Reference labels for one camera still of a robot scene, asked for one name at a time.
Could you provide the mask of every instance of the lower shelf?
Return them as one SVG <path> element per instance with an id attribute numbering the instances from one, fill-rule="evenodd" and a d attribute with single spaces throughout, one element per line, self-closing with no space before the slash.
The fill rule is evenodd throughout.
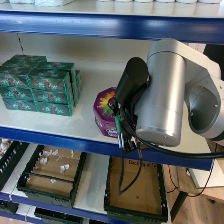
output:
<path id="1" fill-rule="evenodd" d="M 29 211 L 28 211 L 28 213 L 26 215 L 26 221 L 30 222 L 30 223 L 36 223 L 36 224 L 43 224 L 43 223 L 45 223 L 45 222 L 43 222 L 41 220 L 41 218 L 38 218 L 38 217 L 36 217 L 34 215 L 35 209 L 36 209 L 36 207 L 30 206 Z"/>
<path id="2" fill-rule="evenodd" d="M 16 220 L 20 220 L 20 221 L 26 221 L 26 215 L 27 215 L 30 207 L 31 207 L 30 205 L 20 204 L 17 209 L 17 212 L 15 214 L 0 212 L 0 216 L 10 218 L 10 219 L 16 219 Z"/>
<path id="3" fill-rule="evenodd" d="M 125 224 L 125 222 L 109 219 L 103 207 L 109 156 L 88 154 L 73 209 L 32 201 L 23 192 L 18 191 L 16 188 L 17 181 L 35 148 L 35 144 L 29 145 L 8 182 L 2 189 L 0 199 L 5 200 L 1 196 L 4 198 L 7 196 L 8 201 L 19 204 L 31 205 L 106 223 Z"/>

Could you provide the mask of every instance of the upper shelf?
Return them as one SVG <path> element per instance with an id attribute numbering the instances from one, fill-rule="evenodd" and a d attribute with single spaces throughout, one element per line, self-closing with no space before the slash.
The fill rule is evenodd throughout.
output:
<path id="1" fill-rule="evenodd" d="M 77 0 L 62 7 L 5 3 L 0 5 L 0 32 L 223 44 L 224 2 Z"/>
<path id="2" fill-rule="evenodd" d="M 95 124 L 93 104 L 99 92 L 117 86 L 121 74 L 119 71 L 82 70 L 82 93 L 72 117 L 10 111 L 0 98 L 0 137 L 119 157 L 117 139 L 103 136 Z M 187 115 L 185 106 L 181 144 L 169 149 L 190 153 L 208 152 L 205 139 L 191 131 Z M 153 150 L 143 150 L 142 155 L 144 161 L 175 166 L 209 170 L 211 165 L 209 160 L 188 160 Z M 126 157 L 139 159 L 137 150 Z"/>

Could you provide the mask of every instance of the black cable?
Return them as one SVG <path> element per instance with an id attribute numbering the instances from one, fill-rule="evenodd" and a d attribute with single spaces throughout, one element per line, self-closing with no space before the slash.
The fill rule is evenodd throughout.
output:
<path id="1" fill-rule="evenodd" d="M 132 182 L 127 187 L 125 187 L 123 190 L 121 190 L 121 185 L 122 185 L 123 177 L 124 177 L 124 152 L 123 152 L 123 148 L 121 148 L 121 173 L 120 173 L 120 179 L 118 181 L 118 195 L 121 195 L 125 191 L 127 191 L 135 183 L 135 181 L 139 177 L 139 174 L 140 174 L 141 169 L 142 169 L 142 156 L 141 156 L 141 151 L 140 150 L 139 150 L 139 162 L 140 162 L 139 163 L 139 169 L 138 169 L 138 173 L 136 174 L 135 178 L 132 180 Z"/>
<path id="2" fill-rule="evenodd" d="M 212 165 L 211 165 L 211 168 L 210 168 L 210 173 L 209 173 L 209 176 L 208 176 L 208 179 L 207 179 L 207 181 L 206 181 L 206 183 L 205 183 L 205 186 L 203 187 L 203 189 L 201 190 L 201 192 L 199 192 L 198 194 L 196 194 L 196 195 L 187 195 L 187 197 L 191 197 L 191 198 L 195 198 L 195 197 L 198 197 L 199 195 L 201 195 L 203 192 L 204 192 L 204 190 L 205 190 L 205 188 L 207 187 L 207 184 L 208 184 L 208 182 L 209 182 L 209 180 L 210 180 L 210 177 L 211 177 L 211 174 L 212 174 L 212 170 L 213 170 L 213 166 L 214 166 L 214 160 L 212 160 Z M 174 186 L 174 189 L 172 190 L 172 191 L 168 191 L 167 193 L 171 193 L 171 192 L 173 192 L 173 191 L 175 191 L 175 190 L 178 190 L 179 192 L 180 192 L 180 190 L 179 190 L 179 188 L 174 184 L 174 182 L 173 182 L 173 179 L 172 179 L 172 177 L 171 177 L 171 173 L 170 173 L 170 167 L 169 167 L 169 165 L 168 165 L 168 168 L 169 168 L 169 174 L 170 174 L 170 180 L 171 180 L 171 182 L 172 182 L 172 184 L 173 184 L 173 186 Z"/>
<path id="3" fill-rule="evenodd" d="M 134 137 L 136 137 L 140 142 L 148 146 L 149 148 L 154 149 L 155 151 L 158 151 L 160 153 L 170 155 L 170 156 L 175 156 L 175 157 L 181 157 L 185 159 L 217 159 L 217 158 L 224 158 L 224 152 L 215 152 L 215 153 L 183 153 L 183 152 L 175 152 L 169 149 L 164 149 L 158 146 L 155 146 L 151 144 L 150 142 L 144 141 L 141 139 L 136 133 L 135 129 L 132 124 L 129 123 L 129 119 L 126 116 L 124 108 L 121 106 L 120 107 L 121 113 L 124 116 L 124 119 L 127 121 L 127 125 L 132 131 L 132 134 Z"/>

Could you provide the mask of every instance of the stacked boxes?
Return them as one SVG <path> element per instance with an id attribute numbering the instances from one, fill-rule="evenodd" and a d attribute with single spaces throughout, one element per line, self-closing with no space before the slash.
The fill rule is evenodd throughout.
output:
<path id="1" fill-rule="evenodd" d="M 0 67 L 0 94 L 7 109 L 36 111 L 26 77 L 41 60 L 46 57 L 15 55 Z"/>
<path id="2" fill-rule="evenodd" d="M 74 63 L 15 55 L 0 67 L 0 94 L 7 109 L 71 116 L 81 92 Z"/>
<path id="3" fill-rule="evenodd" d="M 28 74 L 28 82 L 38 111 L 72 115 L 75 104 L 67 71 L 34 69 Z"/>

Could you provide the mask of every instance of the purple container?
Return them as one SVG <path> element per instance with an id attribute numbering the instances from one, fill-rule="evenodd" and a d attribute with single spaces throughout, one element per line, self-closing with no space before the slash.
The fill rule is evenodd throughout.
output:
<path id="1" fill-rule="evenodd" d="M 111 101 L 115 94 L 115 87 L 111 87 L 100 92 L 93 105 L 93 112 L 95 114 L 95 122 L 103 135 L 117 138 L 117 130 L 115 120 L 112 116 Z"/>

